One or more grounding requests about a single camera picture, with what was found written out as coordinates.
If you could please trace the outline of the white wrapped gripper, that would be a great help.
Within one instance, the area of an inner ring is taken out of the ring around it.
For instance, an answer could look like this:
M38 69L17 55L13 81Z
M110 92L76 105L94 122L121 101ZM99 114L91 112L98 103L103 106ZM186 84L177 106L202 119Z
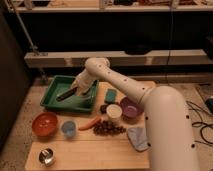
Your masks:
M94 78L89 74L87 70L83 70L78 74L71 84L71 88L76 88L76 95L80 96L85 94L92 86Z

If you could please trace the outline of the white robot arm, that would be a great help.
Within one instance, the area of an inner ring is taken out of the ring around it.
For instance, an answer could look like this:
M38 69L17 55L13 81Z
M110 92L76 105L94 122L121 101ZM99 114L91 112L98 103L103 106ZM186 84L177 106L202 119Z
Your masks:
M85 93L95 80L107 81L145 111L151 171L200 171L189 110L170 86L151 87L110 69L107 58L89 58L71 87Z

